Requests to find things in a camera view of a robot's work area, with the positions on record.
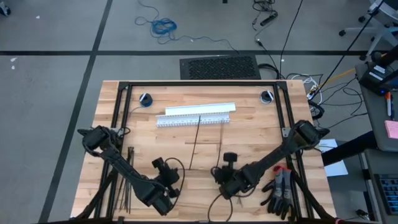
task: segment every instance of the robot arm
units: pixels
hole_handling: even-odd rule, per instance
[[[95,157],[100,157],[117,170],[134,189],[136,197],[145,205],[153,206],[161,215],[166,215],[173,207],[171,197],[179,196],[180,192],[171,185],[180,178],[177,169],[170,169],[162,158],[152,162],[160,174],[155,179],[141,175],[127,160],[120,155],[118,147],[121,145],[121,137],[117,132],[108,128],[97,126],[95,129],[78,130],[83,135],[85,150]]]

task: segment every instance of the paper sheet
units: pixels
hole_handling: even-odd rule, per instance
[[[322,152],[327,152],[330,149],[337,147],[337,142],[335,139],[322,139],[319,142],[319,149]],[[339,161],[334,164],[325,166],[325,172],[327,177],[333,177],[337,175],[347,175],[348,171],[344,161]]]

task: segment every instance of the blue tape roll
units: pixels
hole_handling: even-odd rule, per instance
[[[148,93],[144,93],[139,97],[139,102],[143,107],[148,107],[152,104],[153,99]]]

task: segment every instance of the white plastic strip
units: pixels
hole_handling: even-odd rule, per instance
[[[176,127],[200,124],[229,123],[229,113],[206,113],[206,114],[185,114],[185,115],[158,115],[156,126]]]
[[[186,115],[203,113],[227,113],[236,111],[235,103],[215,103],[195,106],[174,106],[165,110],[166,115]]]

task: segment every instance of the wooden table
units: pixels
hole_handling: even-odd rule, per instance
[[[295,122],[300,119],[312,121],[303,83],[298,80],[286,82]],[[110,126],[118,83],[118,81],[103,82],[93,126]],[[127,120],[127,127],[131,129],[131,133],[124,139],[123,156],[126,157],[127,147],[134,146],[134,167],[149,177],[157,175],[157,170],[153,168],[151,162],[158,157],[179,158],[186,169],[191,162],[197,127],[156,128],[155,116],[164,114],[165,107],[235,102],[236,111],[230,113],[231,122],[228,124],[199,127],[192,168],[186,171],[182,194],[176,207],[167,216],[162,217],[154,208],[146,207],[133,194],[131,214],[126,213],[125,210],[116,209],[114,219],[124,216],[125,220],[142,221],[207,220],[208,207],[219,194],[218,185],[210,175],[211,167],[217,163],[218,151],[221,150],[218,161],[220,165],[224,164],[222,156],[224,152],[236,152],[238,161],[235,167],[239,168],[264,157],[282,142],[275,102],[264,105],[259,101],[259,94],[264,91],[264,88],[259,86],[135,86],[132,89],[130,110],[139,106],[138,99],[143,93],[150,93],[154,103],[148,108],[136,109]],[[285,109],[283,96],[280,97],[282,107]],[[325,210],[335,216],[320,153],[315,150],[304,152],[303,162],[310,190]],[[170,161],[169,164],[171,167],[180,168],[176,162]],[[280,161],[280,164],[285,166],[285,160]],[[82,212],[96,193],[100,184],[102,167],[102,159],[89,154],[85,155],[71,217]],[[265,207],[259,205],[268,196],[261,192],[261,188],[273,178],[272,171],[267,170],[250,197],[242,198],[240,202],[236,197],[232,198],[231,221],[280,221],[280,217],[267,213],[267,205]],[[180,187],[180,181],[181,179],[174,186]],[[307,211],[299,188],[298,192],[300,207],[303,216],[306,216]],[[102,214],[105,214],[107,197],[104,202]],[[212,221],[224,221],[229,215],[229,202],[221,197],[214,204],[210,214]]]

